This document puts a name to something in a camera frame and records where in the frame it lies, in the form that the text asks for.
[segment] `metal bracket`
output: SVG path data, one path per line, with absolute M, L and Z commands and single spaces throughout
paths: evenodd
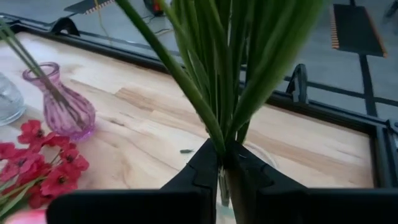
M 63 17 L 55 21 L 51 26 L 49 33 L 59 34 L 63 30 L 65 30 L 68 34 L 80 36 L 79 30 L 76 28 L 75 23 L 67 17 Z
M 308 104 L 307 69 L 304 64 L 298 64 L 294 68 L 292 78 L 286 88 L 286 93 L 293 95 L 293 102 Z
M 17 20 L 17 19 L 11 19 L 11 18 L 8 18 L 8 17 L 6 17 L 6 16 L 0 15 L 0 18 L 1 18 L 6 24 L 8 24 L 8 26 L 12 26 L 12 25 L 14 25 L 14 24 L 20 23 L 19 20 Z
M 398 134 L 398 121 L 394 119 L 388 119 L 386 121 L 386 125 L 391 131 L 393 131 L 395 134 Z

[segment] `wooden tabletop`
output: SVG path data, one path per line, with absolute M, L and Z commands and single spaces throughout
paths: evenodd
M 79 142 L 90 168 L 81 189 L 157 189 L 181 170 L 208 137 L 171 76 L 26 33 L 17 35 L 38 62 L 56 62 L 66 86 L 96 108 L 96 130 Z M 15 141 L 28 119 L 43 121 L 42 94 L 21 78 L 25 65 L 0 42 L 0 70 L 20 89 L 27 111 L 0 127 Z M 271 106 L 253 117 L 246 147 L 308 187 L 372 187 L 369 138 L 363 133 Z M 231 217 L 219 217 L 219 223 Z

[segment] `red artificial flower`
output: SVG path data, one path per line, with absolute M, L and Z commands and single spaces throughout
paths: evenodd
M 55 198 L 53 195 L 42 195 L 39 185 L 34 185 L 27 193 L 30 194 L 29 206 L 33 209 L 38 209 L 50 203 Z
M 76 149 L 69 149 L 61 153 L 61 160 L 63 163 L 70 164 L 79 171 L 88 169 L 89 163 Z
M 0 143 L 0 160 L 2 159 L 10 159 L 15 156 L 16 150 L 14 143 L 5 142 Z
M 32 151 L 33 153 L 39 153 L 42 150 L 42 146 L 40 144 L 30 144 L 28 150 Z
M 64 147 L 65 145 L 69 144 L 70 138 L 67 136 L 54 136 L 52 139 L 46 142 L 47 145 L 54 147 Z
M 77 189 L 77 179 L 80 171 L 69 164 L 61 164 L 52 170 L 42 182 L 43 195 L 58 196 Z
M 51 167 L 51 164 L 45 163 L 44 160 L 36 161 L 27 172 L 18 176 L 16 184 L 24 185 L 40 176 L 45 177 L 49 174 Z
M 43 144 L 55 136 L 55 133 L 45 135 L 40 121 L 37 120 L 28 120 L 26 123 L 22 124 L 21 130 L 22 134 L 18 136 L 18 142 L 34 145 L 34 149 L 36 149 L 37 146 L 41 148 Z
M 16 150 L 14 157 L 10 158 L 0 172 L 0 180 L 6 182 L 18 174 L 24 174 L 30 170 L 37 161 L 44 161 L 44 156 L 34 154 L 28 149 Z
M 62 157 L 63 153 L 65 153 L 69 150 L 74 150 L 76 148 L 77 148 L 77 145 L 75 143 L 70 142 L 68 144 L 64 144 L 61 148 L 61 157 Z

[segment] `clear glass vase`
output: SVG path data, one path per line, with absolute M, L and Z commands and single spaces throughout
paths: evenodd
M 0 126 L 15 121 L 24 111 L 24 99 L 20 91 L 0 73 Z
M 39 66 L 49 78 L 52 89 L 49 90 L 44 81 L 37 78 L 31 70 L 24 71 L 22 76 L 42 91 L 44 118 L 49 128 L 59 135 L 69 136 L 74 141 L 90 136 L 95 126 L 94 106 L 61 82 L 58 64 L 45 62 Z

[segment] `wooden table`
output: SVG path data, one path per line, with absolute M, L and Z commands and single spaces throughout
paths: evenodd
M 96 131 L 79 142 L 90 168 L 81 189 L 156 189 L 176 175 L 208 137 L 171 76 L 30 34 L 17 35 L 38 62 L 60 64 L 66 86 L 96 108 Z M 15 141 L 28 119 L 43 121 L 42 94 L 21 78 L 25 65 L 0 42 L 0 69 L 20 89 L 27 111 L 0 127 Z M 369 137 L 300 114 L 263 106 L 246 147 L 308 187 L 372 187 Z M 231 223 L 220 215 L 218 223 Z

